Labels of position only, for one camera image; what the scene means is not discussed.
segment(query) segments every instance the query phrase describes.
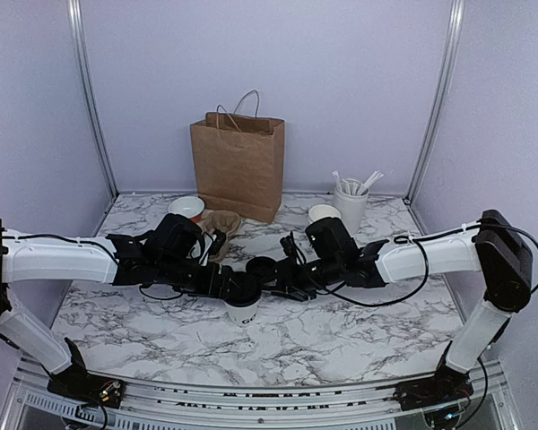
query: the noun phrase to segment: white marble pattern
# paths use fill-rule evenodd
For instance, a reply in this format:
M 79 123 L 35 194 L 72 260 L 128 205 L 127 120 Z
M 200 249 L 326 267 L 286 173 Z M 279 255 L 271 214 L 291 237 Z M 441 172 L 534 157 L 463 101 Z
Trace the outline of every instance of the white marble pattern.
M 171 194 L 120 195 L 101 235 L 139 234 L 155 228 Z M 256 255 L 283 258 L 279 239 L 302 234 L 308 208 L 329 202 L 324 194 L 285 194 L 271 225 L 245 220 L 223 263 L 243 270 Z M 359 245 L 411 231 L 418 233 L 401 199 L 371 197 Z M 403 296 L 418 279 L 379 289 L 345 288 L 374 303 Z M 166 297 L 158 286 L 152 294 Z M 404 303 L 368 309 L 335 297 L 299 303 L 264 295 L 256 320 L 233 324 L 222 301 L 182 297 L 159 302 L 137 287 L 74 282 L 54 330 L 74 340 L 91 370 L 144 380 L 206 385 L 285 386 L 373 381 L 434 370 L 448 340 L 461 326 L 444 281 L 431 277 Z

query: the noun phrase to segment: plastic utensil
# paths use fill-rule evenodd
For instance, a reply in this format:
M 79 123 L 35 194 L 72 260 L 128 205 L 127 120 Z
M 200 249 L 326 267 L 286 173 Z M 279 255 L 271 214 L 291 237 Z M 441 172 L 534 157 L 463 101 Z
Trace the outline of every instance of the plastic utensil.
M 360 180 L 353 177 L 347 177 L 346 179 L 344 179 L 344 181 L 347 183 L 346 193 L 348 195 L 354 195 L 354 193 L 356 193 L 357 189 L 359 188 Z
M 366 184 L 364 182 L 362 184 L 360 184 L 359 190 L 357 191 L 357 195 L 363 195 L 363 193 L 367 189 L 367 187 L 365 187 L 365 185 Z
M 334 181 L 337 183 L 337 187 L 343 189 L 341 187 L 341 178 L 339 177 L 339 171 L 335 170 L 335 172 L 333 172 L 333 176 L 334 176 Z
M 365 183 L 363 184 L 364 188 L 369 189 L 375 182 L 378 181 L 378 179 L 380 179 L 383 176 L 384 175 L 382 173 L 380 173 L 378 170 L 375 170 L 373 174 L 369 176 L 369 179 L 367 179 Z
M 344 193 L 350 194 L 351 193 L 351 186 L 349 185 L 349 182 L 346 179 L 341 179 L 343 182 L 343 189 L 342 191 Z

